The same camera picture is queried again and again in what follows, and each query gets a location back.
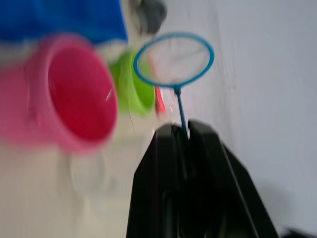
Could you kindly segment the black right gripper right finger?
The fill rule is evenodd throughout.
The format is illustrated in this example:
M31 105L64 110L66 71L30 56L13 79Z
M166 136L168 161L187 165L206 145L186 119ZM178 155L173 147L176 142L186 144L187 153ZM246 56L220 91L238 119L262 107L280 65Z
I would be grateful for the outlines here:
M245 166L200 121L188 122L197 174L206 195L207 234L213 238L276 238L278 233Z

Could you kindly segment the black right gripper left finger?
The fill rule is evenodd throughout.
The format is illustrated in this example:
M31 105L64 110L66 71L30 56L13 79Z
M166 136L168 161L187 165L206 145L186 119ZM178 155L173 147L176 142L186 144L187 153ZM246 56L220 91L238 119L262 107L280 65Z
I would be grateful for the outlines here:
M179 237L179 156L185 142L176 124L154 132L133 177L128 238Z

